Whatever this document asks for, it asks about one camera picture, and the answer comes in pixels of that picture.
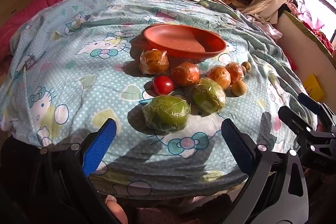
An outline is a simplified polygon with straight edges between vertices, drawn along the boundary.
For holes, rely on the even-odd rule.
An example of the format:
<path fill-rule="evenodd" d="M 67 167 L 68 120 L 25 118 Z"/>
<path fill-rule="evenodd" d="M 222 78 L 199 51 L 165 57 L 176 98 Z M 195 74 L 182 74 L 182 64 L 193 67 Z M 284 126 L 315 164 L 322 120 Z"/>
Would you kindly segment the green fruit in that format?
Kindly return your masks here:
<path fill-rule="evenodd" d="M 194 103 L 207 114 L 218 113 L 226 104 L 226 94 L 214 80 L 203 77 L 192 91 Z"/>
<path fill-rule="evenodd" d="M 167 133 L 182 131 L 190 112 L 191 107 L 186 100 L 170 95 L 155 97 L 142 108 L 146 124 Z"/>

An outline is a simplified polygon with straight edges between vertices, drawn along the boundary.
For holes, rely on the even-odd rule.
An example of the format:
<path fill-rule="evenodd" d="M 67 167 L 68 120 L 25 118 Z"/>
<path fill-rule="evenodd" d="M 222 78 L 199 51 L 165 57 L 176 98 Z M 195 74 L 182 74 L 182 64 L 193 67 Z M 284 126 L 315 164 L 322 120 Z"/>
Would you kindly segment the yellow paper note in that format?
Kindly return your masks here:
<path fill-rule="evenodd" d="M 303 86 L 309 95 L 315 101 L 321 102 L 325 97 L 325 92 L 323 88 L 320 86 L 316 76 L 311 73 L 304 81 Z"/>

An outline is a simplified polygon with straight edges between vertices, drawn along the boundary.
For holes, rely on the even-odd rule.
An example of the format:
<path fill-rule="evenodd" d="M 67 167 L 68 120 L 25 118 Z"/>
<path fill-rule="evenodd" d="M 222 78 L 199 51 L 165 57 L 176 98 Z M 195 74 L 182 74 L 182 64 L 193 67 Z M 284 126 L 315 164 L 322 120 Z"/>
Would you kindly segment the orange bear-shaped plate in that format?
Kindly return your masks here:
<path fill-rule="evenodd" d="M 227 47 L 220 35 L 185 25 L 156 24 L 146 28 L 143 36 L 153 48 L 183 59 L 209 59 Z"/>

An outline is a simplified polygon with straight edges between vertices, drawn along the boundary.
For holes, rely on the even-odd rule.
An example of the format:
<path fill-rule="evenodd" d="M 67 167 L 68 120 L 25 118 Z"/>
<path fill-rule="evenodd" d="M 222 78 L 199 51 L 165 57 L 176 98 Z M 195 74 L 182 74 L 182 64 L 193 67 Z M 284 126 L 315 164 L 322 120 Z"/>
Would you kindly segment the large orange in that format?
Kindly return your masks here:
<path fill-rule="evenodd" d="M 139 68 L 146 75 L 164 73 L 169 68 L 167 52 L 156 49 L 143 51 L 139 58 Z"/>

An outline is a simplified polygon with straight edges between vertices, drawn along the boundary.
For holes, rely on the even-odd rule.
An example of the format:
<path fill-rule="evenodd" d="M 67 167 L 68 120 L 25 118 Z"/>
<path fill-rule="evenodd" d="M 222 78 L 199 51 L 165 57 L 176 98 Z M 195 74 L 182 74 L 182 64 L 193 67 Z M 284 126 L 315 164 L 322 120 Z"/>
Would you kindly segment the small tan longan fruit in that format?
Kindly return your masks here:
<path fill-rule="evenodd" d="M 231 91 L 235 96 L 242 96 L 247 92 L 247 85 L 244 81 L 237 80 L 232 84 Z"/>
<path fill-rule="evenodd" d="M 246 72 L 250 72 L 252 67 L 248 61 L 243 62 L 241 65 L 246 69 Z"/>
<path fill-rule="evenodd" d="M 241 69 L 242 69 L 242 71 L 243 71 L 243 75 L 245 76 L 245 75 L 246 75 L 246 73 L 247 73 L 247 70 L 246 70 L 246 68 L 245 68 L 244 66 L 242 66 L 242 65 L 241 65 Z"/>

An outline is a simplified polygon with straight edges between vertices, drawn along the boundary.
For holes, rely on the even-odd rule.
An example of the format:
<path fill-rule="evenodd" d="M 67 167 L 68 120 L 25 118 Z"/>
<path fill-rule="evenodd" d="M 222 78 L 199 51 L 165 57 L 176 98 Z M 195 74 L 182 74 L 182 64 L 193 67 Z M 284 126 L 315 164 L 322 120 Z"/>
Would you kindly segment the Hello Kitty blue quilt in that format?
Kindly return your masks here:
<path fill-rule="evenodd" d="M 195 105 L 184 130 L 147 127 L 142 107 L 155 92 L 139 69 L 143 30 L 155 23 L 213 31 L 226 50 L 198 61 L 201 75 L 219 65 L 249 62 L 247 92 L 227 96 L 223 110 Z M 297 100 L 304 92 L 281 48 L 227 5 L 185 0 L 64 0 L 26 19 L 10 39 L 10 66 L 1 84 L 1 130 L 37 147 L 81 142 L 112 118 L 117 135 L 91 180 L 118 197 L 208 196 L 245 180 L 225 141 L 231 119 L 275 152 L 297 149 L 278 118 L 288 106 L 310 126 L 317 117 Z"/>

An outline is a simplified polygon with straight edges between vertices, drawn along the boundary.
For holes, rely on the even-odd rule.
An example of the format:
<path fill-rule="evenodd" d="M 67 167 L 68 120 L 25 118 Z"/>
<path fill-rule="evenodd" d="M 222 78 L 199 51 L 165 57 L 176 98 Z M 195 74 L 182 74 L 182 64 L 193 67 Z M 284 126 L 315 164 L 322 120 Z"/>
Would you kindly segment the pink floral cloth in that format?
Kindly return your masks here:
<path fill-rule="evenodd" d="M 267 22 L 262 16 L 258 14 L 247 15 L 244 14 L 248 21 L 252 22 L 260 29 L 262 29 L 274 41 L 282 38 L 282 33 L 278 31 L 271 23 Z"/>

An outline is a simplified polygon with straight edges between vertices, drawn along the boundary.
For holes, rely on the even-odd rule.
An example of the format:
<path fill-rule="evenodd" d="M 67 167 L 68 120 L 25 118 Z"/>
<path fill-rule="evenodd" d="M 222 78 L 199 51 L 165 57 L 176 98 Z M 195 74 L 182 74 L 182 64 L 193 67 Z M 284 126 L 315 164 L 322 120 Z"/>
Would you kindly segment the red tomato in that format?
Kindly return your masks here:
<path fill-rule="evenodd" d="M 153 90 L 158 95 L 167 95 L 174 90 L 174 84 L 167 76 L 157 76 L 153 80 Z"/>

